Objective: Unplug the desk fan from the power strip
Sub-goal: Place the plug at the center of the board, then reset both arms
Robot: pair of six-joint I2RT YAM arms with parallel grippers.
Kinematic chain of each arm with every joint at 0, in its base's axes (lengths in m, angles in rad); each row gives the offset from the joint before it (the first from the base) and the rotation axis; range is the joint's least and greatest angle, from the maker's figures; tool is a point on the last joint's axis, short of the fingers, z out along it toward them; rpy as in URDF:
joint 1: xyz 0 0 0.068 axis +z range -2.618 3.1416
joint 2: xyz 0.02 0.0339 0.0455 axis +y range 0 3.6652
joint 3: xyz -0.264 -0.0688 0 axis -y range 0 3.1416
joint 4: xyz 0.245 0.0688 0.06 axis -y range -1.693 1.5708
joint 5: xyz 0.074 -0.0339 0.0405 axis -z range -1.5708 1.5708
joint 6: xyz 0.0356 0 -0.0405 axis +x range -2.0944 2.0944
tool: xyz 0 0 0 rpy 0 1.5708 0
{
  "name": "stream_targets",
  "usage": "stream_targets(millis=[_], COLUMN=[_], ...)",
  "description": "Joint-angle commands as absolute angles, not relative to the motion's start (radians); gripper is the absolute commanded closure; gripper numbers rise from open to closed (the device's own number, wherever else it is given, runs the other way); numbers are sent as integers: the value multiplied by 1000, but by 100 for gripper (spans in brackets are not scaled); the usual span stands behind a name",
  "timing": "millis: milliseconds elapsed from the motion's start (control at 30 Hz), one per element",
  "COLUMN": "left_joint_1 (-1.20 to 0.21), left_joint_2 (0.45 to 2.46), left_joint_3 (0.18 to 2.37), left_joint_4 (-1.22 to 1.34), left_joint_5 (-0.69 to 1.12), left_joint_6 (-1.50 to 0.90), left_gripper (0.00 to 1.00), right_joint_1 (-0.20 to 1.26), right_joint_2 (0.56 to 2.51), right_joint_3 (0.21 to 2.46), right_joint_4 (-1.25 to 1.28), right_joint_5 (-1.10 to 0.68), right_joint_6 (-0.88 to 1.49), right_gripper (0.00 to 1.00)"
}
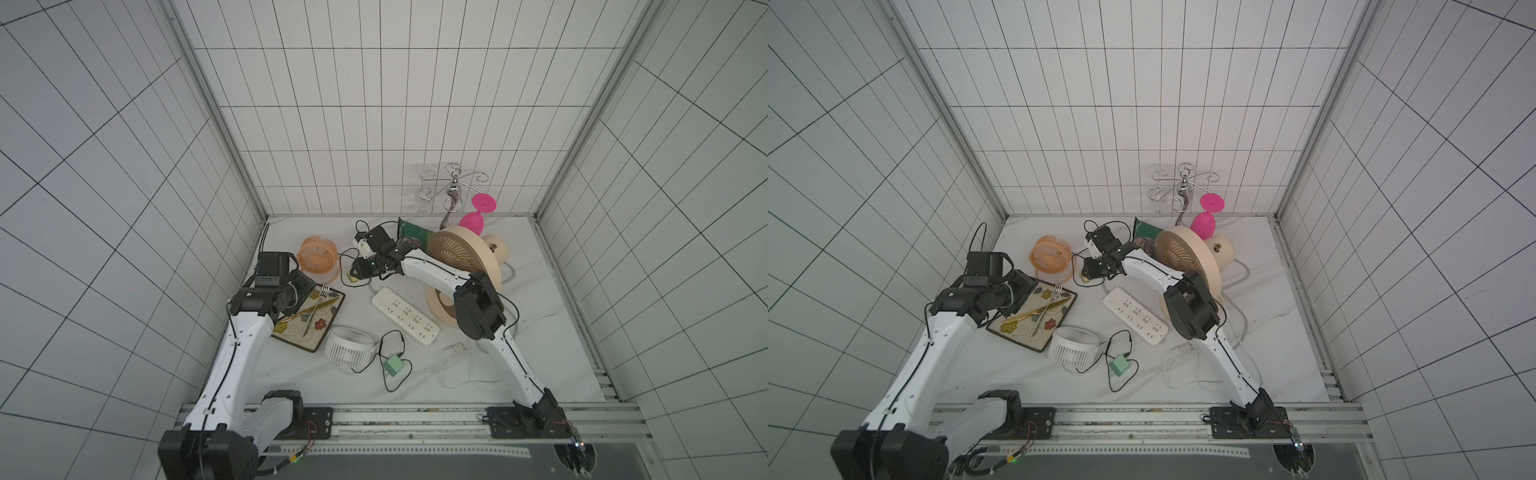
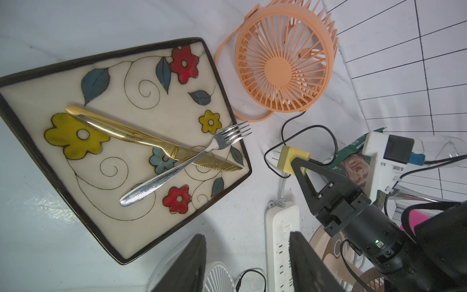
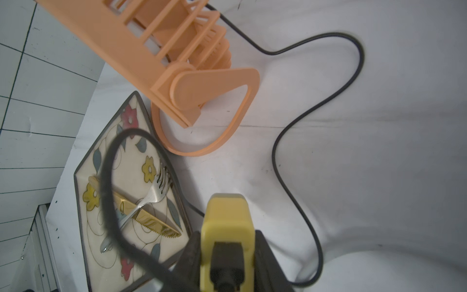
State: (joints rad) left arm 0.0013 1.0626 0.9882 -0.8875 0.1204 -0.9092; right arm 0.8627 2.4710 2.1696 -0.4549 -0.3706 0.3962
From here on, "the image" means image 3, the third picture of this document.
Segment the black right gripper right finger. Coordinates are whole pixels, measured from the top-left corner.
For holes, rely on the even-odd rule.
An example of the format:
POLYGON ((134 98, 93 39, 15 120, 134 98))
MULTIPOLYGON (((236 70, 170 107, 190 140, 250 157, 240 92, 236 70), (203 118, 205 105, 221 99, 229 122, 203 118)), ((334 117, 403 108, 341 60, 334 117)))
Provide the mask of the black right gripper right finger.
POLYGON ((255 231, 254 291, 294 292, 264 234, 259 230, 255 231))

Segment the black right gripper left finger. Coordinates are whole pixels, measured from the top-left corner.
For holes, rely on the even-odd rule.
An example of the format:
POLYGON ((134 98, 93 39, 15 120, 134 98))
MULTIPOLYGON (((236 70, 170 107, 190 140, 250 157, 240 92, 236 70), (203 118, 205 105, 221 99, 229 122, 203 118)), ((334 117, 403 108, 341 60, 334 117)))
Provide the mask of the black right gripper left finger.
POLYGON ((201 233, 193 232, 173 270, 182 292, 199 292, 201 233))

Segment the yellow usb adapter plug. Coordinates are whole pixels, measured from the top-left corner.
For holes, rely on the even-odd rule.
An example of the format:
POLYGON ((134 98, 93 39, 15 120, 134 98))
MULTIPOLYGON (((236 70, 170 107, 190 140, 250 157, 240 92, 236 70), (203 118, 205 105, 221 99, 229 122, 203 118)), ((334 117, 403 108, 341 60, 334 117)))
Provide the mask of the yellow usb adapter plug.
POLYGON ((254 250, 255 229, 249 206, 240 194, 216 193, 211 196, 203 226, 201 229, 201 268, 200 290, 214 291, 214 283, 210 280, 212 250, 216 242, 239 243, 243 249, 243 261, 246 265, 245 279, 240 284, 241 292, 254 290, 254 250))

